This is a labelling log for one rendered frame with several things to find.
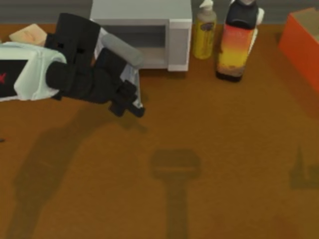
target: red mark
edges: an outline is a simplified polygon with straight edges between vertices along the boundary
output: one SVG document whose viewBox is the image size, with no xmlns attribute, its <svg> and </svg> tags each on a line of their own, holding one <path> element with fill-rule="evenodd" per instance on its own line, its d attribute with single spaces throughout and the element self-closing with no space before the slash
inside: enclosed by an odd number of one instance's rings
<svg viewBox="0 0 319 239">
<path fill-rule="evenodd" d="M 3 73 L 0 75 L 0 83 L 4 84 L 5 83 L 5 77 L 6 77 L 6 73 Z"/>
</svg>

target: brown tabletop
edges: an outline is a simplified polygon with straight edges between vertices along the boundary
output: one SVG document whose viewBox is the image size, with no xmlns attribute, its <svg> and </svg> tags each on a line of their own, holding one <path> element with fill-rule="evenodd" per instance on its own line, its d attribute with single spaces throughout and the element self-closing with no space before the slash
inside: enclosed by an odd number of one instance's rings
<svg viewBox="0 0 319 239">
<path fill-rule="evenodd" d="M 319 238 L 319 97 L 278 51 L 281 31 L 260 28 L 238 84 L 213 59 L 142 71 L 142 119 L 0 103 L 0 238 Z"/>
</svg>

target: gray wall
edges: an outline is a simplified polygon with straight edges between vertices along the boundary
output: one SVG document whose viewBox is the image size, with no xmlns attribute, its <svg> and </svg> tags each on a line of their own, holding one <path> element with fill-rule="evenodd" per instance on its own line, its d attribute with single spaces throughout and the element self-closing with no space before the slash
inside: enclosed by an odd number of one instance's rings
<svg viewBox="0 0 319 239">
<path fill-rule="evenodd" d="M 196 15 L 202 0 L 191 1 L 193 13 Z M 219 22 L 222 22 L 229 0 L 214 2 Z M 319 8 L 319 0 L 258 0 L 258 3 L 266 11 L 265 23 L 284 23 L 291 11 L 314 6 Z M 0 24 L 55 23 L 60 12 L 89 17 L 91 5 L 92 0 L 0 0 Z"/>
</svg>

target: black bottle base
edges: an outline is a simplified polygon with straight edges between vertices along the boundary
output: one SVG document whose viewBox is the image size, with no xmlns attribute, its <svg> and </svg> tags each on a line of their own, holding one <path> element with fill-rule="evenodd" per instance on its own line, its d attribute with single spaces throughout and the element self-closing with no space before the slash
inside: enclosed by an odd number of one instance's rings
<svg viewBox="0 0 319 239">
<path fill-rule="evenodd" d="M 241 80 L 241 76 L 238 76 L 238 77 L 235 77 L 235 76 L 230 76 L 230 75 L 225 75 L 225 74 L 222 74 L 222 73 L 219 73 L 216 71 L 216 77 L 220 80 L 225 80 L 225 81 L 230 81 L 230 82 L 240 82 Z"/>
</svg>

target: yellow bottle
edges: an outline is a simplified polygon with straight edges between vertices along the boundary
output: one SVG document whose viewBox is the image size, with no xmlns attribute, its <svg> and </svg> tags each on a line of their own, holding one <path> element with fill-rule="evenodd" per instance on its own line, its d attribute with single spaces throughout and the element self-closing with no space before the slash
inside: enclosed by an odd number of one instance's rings
<svg viewBox="0 0 319 239">
<path fill-rule="evenodd" d="M 207 59 L 213 53 L 214 32 L 217 16 L 213 11 L 214 2 L 204 0 L 195 22 L 193 55 L 197 59 Z"/>
</svg>

